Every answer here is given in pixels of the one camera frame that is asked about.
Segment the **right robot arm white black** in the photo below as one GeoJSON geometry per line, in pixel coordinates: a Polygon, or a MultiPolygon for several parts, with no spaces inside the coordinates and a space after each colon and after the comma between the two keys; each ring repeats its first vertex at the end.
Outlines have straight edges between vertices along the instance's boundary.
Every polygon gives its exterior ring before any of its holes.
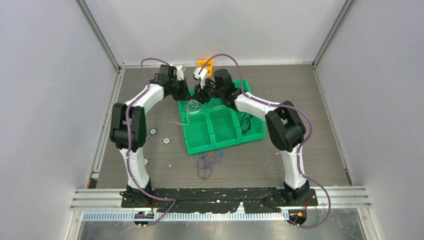
{"type": "Polygon", "coordinates": [[[221,99],[234,111],[243,112],[265,122],[270,140],[280,150],[284,166],[283,194],[288,203],[299,205],[310,188],[304,174],[302,147],[306,127],[290,101],[277,103],[254,96],[244,85],[236,87],[230,73],[219,69],[209,78],[208,71],[197,67],[193,78],[198,81],[192,98],[202,104],[221,99]]]}

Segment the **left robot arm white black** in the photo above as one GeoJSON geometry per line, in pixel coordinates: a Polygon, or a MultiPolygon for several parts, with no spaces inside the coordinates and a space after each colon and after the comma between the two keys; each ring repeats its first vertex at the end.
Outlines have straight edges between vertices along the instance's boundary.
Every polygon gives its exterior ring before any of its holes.
{"type": "Polygon", "coordinates": [[[148,207],[154,199],[144,161],[148,135],[146,114],[167,96],[176,101],[191,98],[184,71],[183,65],[162,64],[140,93],[112,107],[109,138],[119,149],[128,176],[127,189],[122,195],[133,197],[141,207],[148,207]]]}

